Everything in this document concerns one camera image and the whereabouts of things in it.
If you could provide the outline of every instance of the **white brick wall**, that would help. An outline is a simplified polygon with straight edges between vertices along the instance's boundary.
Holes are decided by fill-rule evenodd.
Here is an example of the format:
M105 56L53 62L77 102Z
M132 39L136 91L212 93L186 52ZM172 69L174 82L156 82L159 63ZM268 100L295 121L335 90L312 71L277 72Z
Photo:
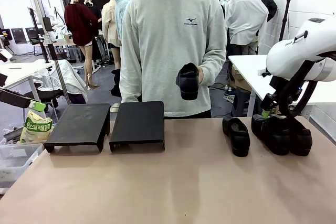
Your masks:
M267 54L269 49L279 41L286 0L274 1L278 5L278 11L267 24L267 35L264 44L259 48L260 54ZM336 0L291 0L288 13L289 21L283 39L293 38L303 22L309 18L328 18L335 14ZM336 105L323 105L314 108L312 119L336 139Z

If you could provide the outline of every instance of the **beige jacket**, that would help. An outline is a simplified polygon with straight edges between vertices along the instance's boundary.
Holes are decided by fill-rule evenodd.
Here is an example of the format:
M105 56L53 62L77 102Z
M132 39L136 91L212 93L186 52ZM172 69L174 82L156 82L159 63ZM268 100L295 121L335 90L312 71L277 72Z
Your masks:
M108 43L112 43L117 47L121 46L120 39L117 33L115 21L116 0L110 0L106 3L101 11L103 35Z

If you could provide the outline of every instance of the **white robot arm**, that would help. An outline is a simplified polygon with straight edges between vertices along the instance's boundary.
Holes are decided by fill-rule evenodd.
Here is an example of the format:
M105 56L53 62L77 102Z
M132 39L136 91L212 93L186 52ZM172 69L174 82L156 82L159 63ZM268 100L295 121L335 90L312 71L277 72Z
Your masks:
M306 106L318 81L336 80L336 19L309 19L294 39L275 44L268 53L267 71L273 75L270 85L276 89L267 94L261 107L270 110L279 105L285 116L297 116ZM296 109L288 105L298 100L301 87L308 87Z

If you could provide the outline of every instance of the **logo on sweatshirt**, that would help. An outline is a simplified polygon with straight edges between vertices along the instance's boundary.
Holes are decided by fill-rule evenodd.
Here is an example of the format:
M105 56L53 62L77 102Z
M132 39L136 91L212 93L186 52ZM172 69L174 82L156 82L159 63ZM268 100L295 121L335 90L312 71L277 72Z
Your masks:
M190 23L184 23L185 25L188 26L198 26L198 23L195 23L194 20L196 20L197 18L186 18L186 20L188 20Z

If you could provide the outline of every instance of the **black shoe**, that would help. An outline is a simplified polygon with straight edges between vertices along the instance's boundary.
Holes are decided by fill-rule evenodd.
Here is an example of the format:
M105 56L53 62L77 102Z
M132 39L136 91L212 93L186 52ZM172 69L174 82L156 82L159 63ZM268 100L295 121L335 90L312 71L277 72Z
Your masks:
M306 129L296 119L285 119L290 125L290 152L297 156L308 156L313 140L310 130Z
M238 118L225 116L222 126L224 134L230 139L232 153L237 157L246 157L250 149L250 136L245 124Z
M114 87L111 90L111 95L115 97L121 97L120 89L119 89L119 82L120 82L120 69L115 69L112 71L114 74Z
M176 85L180 87L183 100L196 100L198 96L198 69L193 63L188 63L178 72Z
M253 134L274 154L284 156L289 153L290 132L285 119L276 116L264 118L261 115L254 115L251 128Z

